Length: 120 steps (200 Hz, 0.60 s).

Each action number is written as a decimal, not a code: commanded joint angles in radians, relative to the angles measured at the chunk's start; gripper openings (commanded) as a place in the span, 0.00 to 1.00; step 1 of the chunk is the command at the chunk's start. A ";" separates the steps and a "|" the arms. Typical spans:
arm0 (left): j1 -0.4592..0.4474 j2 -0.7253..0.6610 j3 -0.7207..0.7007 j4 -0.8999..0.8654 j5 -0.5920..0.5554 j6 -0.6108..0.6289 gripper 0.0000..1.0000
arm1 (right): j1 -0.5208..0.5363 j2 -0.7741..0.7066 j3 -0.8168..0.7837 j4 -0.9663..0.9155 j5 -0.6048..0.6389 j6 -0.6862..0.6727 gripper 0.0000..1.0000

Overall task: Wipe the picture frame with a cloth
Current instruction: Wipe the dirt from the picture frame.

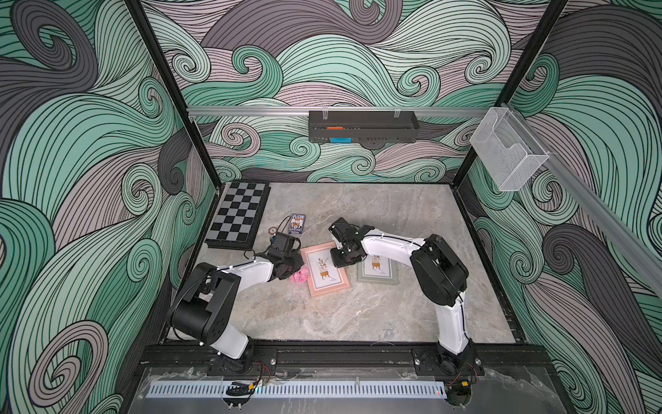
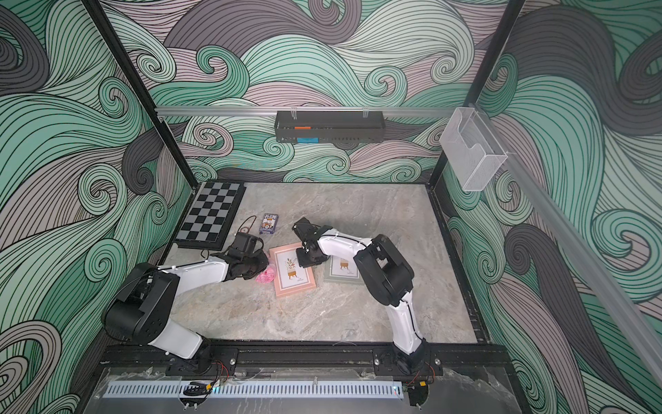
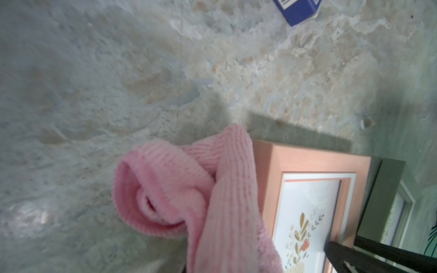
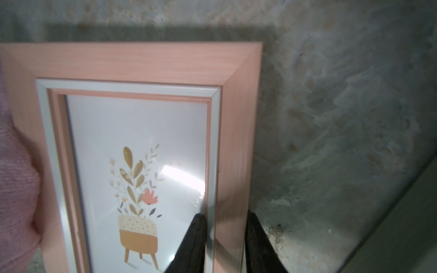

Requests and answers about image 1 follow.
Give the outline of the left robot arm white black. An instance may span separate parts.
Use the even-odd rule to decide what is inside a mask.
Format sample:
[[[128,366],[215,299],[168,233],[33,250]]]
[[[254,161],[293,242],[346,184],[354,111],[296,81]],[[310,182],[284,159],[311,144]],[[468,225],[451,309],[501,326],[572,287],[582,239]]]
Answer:
[[[247,289],[293,276],[303,267],[301,241],[284,233],[253,260],[217,267],[200,263],[179,288],[167,322],[177,338],[190,337],[232,360],[246,357],[250,338],[229,320],[237,295]]]

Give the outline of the green picture frame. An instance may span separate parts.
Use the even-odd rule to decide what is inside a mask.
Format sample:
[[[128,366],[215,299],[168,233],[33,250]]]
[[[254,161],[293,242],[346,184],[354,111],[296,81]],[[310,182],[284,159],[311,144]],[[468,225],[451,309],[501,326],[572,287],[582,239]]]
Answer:
[[[398,272],[390,260],[379,255],[368,255],[357,265],[357,281],[383,285],[397,285]]]

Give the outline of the pink cloth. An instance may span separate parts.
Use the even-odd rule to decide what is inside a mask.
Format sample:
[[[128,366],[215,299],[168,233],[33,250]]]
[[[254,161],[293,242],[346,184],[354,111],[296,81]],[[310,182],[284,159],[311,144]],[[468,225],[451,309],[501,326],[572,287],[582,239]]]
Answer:
[[[293,274],[291,277],[289,277],[289,280],[291,281],[291,283],[294,284],[303,284],[308,281],[309,277],[310,277],[310,270],[308,269],[308,267],[304,266],[300,270],[295,272],[295,274]]]

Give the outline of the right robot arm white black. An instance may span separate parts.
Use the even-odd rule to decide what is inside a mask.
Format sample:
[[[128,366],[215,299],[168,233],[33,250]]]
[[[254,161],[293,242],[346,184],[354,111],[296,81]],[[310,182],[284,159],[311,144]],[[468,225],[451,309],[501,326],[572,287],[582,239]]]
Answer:
[[[464,307],[469,271],[444,238],[396,236],[342,217],[330,224],[329,232],[335,243],[331,258],[338,268],[379,256],[413,269],[422,293],[435,307],[440,353],[460,357],[467,352],[472,342]]]

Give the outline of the pink picture frame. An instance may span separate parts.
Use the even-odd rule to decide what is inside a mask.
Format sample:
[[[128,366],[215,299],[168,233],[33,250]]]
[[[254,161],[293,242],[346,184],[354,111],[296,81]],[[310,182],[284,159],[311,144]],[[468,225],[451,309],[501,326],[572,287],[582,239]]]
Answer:
[[[303,262],[310,272],[308,286],[312,298],[350,288],[345,269],[336,267],[332,261],[331,249],[335,247],[336,244],[330,241],[301,250]]]

